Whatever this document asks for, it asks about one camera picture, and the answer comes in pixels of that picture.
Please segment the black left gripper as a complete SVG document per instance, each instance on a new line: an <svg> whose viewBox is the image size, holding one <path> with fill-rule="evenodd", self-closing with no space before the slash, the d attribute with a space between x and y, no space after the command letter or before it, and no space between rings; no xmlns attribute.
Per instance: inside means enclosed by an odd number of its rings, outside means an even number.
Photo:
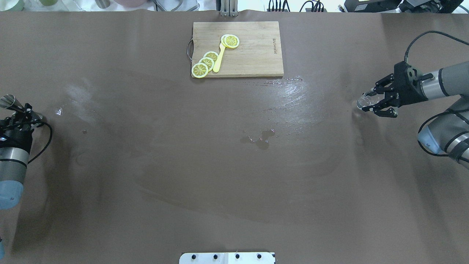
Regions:
<svg viewBox="0 0 469 264"><path fill-rule="evenodd" d="M44 122L43 115L33 111L32 105L26 103L23 119L16 119L14 113L0 120L0 148L18 148L30 154L33 142L32 133L35 128L42 127Z"/></svg>

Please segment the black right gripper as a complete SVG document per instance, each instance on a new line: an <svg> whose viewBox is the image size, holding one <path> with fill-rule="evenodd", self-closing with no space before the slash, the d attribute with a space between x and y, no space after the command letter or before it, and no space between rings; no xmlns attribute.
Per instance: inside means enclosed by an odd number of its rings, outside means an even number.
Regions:
<svg viewBox="0 0 469 264"><path fill-rule="evenodd" d="M363 112L371 112L379 117L397 118L396 107L425 102L428 98L421 87L421 72L402 61L394 65L394 73L375 82L375 87L363 93L363 96L393 96L388 104L384 97L379 103L364 107Z"/></svg>

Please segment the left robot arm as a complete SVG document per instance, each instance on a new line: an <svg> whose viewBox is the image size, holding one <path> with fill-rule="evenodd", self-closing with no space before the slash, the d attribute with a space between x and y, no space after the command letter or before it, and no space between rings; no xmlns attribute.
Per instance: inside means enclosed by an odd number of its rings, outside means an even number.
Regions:
<svg viewBox="0 0 469 264"><path fill-rule="evenodd" d="M23 106L12 95L1 99L1 108L14 111L12 116L1 120L0 209L7 210L19 204L28 164L50 145L53 129L41 114L33 111L30 104ZM43 126L49 128L48 142L36 156L30 158L32 134L35 128Z"/></svg>

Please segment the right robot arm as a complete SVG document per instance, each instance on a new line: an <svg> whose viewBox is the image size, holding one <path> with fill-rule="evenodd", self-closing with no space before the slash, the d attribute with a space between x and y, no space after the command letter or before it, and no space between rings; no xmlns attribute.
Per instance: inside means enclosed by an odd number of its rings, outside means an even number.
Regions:
<svg viewBox="0 0 469 264"><path fill-rule="evenodd" d="M420 148L433 157L448 157L469 165L469 63L442 67L423 73L409 64L412 45L427 34L439 34L467 45L468 42L441 31L426 31L408 45L394 71L378 80L357 100L357 108L379 117L396 118L402 106L459 96L451 106L426 121L417 132Z"/></svg>

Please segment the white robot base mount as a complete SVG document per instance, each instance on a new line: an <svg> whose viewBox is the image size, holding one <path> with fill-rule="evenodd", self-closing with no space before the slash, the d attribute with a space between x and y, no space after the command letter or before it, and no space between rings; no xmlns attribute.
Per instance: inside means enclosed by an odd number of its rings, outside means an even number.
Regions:
<svg viewBox="0 0 469 264"><path fill-rule="evenodd" d="M183 253L179 264L276 264L271 252L195 252Z"/></svg>

